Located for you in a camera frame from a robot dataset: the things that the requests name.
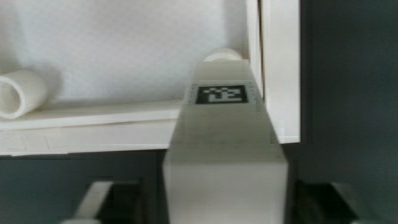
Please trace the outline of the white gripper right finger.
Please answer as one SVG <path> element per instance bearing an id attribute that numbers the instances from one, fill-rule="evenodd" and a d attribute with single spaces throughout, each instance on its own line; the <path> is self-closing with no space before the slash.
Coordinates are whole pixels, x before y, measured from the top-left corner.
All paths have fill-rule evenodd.
<path id="1" fill-rule="evenodd" d="M 297 182 L 295 224 L 380 224 L 348 184 Z"/>

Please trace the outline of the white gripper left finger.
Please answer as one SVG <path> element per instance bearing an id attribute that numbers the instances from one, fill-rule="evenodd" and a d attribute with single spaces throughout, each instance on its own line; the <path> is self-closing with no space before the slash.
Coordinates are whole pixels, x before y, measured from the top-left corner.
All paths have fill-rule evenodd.
<path id="1" fill-rule="evenodd" d="M 75 215 L 59 224 L 149 224 L 142 181 L 94 182 Z"/>

